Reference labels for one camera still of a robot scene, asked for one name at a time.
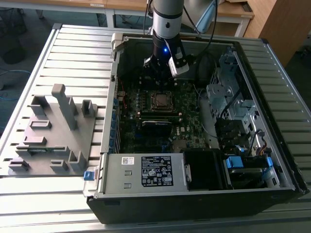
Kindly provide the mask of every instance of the warning label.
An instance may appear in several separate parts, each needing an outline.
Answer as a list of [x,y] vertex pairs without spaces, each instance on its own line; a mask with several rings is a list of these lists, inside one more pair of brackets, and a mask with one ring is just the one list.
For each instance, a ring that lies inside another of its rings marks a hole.
[[141,184],[144,187],[172,186],[173,171],[171,157],[142,157]]

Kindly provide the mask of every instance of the white label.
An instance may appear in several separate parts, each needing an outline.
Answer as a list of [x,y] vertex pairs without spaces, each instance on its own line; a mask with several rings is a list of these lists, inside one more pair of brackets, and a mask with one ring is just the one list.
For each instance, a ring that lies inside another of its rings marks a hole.
[[90,4],[91,6],[96,6],[96,7],[104,7],[103,4]]
[[134,157],[122,157],[122,165],[134,165]]

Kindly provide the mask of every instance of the aluminum extrusion table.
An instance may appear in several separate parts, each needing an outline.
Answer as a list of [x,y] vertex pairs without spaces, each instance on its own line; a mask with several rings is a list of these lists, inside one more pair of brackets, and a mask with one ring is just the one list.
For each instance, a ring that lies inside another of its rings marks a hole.
[[[103,134],[106,97],[112,63],[111,36],[124,29],[55,25],[34,67],[0,140],[0,162],[16,156],[15,145],[22,140],[31,108],[32,95],[51,93],[54,83],[66,85],[66,95],[75,103],[91,99],[99,110],[93,133],[90,160],[97,165]],[[127,30],[126,33],[142,33]],[[307,184],[311,184],[311,114],[269,44],[259,39],[217,36],[242,45],[274,117],[295,156]],[[56,101],[47,96],[48,101]],[[0,175],[8,170],[0,163]],[[82,194],[82,177],[37,177],[0,179],[0,232],[102,232],[165,231],[195,228],[224,228],[226,232],[262,232],[278,228],[283,232],[310,228],[311,194],[280,204],[248,217],[176,221],[152,224],[103,225],[91,212]]]

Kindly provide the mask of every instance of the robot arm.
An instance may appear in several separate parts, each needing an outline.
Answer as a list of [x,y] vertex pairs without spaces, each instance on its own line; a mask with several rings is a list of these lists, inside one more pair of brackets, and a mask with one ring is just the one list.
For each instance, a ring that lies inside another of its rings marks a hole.
[[189,70],[191,55],[186,55],[180,39],[184,4],[192,8],[203,8],[196,26],[206,32],[215,13],[217,0],[153,0],[153,54],[145,60],[145,67],[152,67],[156,82],[160,85],[170,77],[176,77]]

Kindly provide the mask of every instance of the floor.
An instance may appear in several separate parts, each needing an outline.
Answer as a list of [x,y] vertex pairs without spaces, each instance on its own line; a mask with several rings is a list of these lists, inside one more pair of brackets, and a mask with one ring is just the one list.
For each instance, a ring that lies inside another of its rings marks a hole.
[[[1,69],[12,70],[22,69],[32,71],[41,50],[50,34],[54,23],[98,26],[96,14],[89,13],[73,13],[73,12],[56,12],[44,11],[44,19],[39,19],[35,10],[24,10],[24,21],[27,27],[27,32],[22,34],[20,42],[25,48],[26,58],[15,65],[7,65],[0,59],[0,74]],[[105,17],[101,19],[101,23],[106,25]],[[151,25],[151,19],[147,18],[146,28]],[[116,16],[116,25],[123,28],[142,29],[143,17]],[[190,29],[183,27],[182,31],[190,32]],[[296,54],[286,67],[286,70],[296,85],[298,91],[304,98],[308,106],[311,106],[311,86],[310,71],[311,71],[311,55],[300,59],[300,55]],[[27,73],[7,73],[0,76],[1,82],[4,84],[4,89],[0,90],[0,97],[7,99],[19,98],[23,88],[28,80]],[[0,135],[14,110],[17,103],[15,101],[0,99]]]

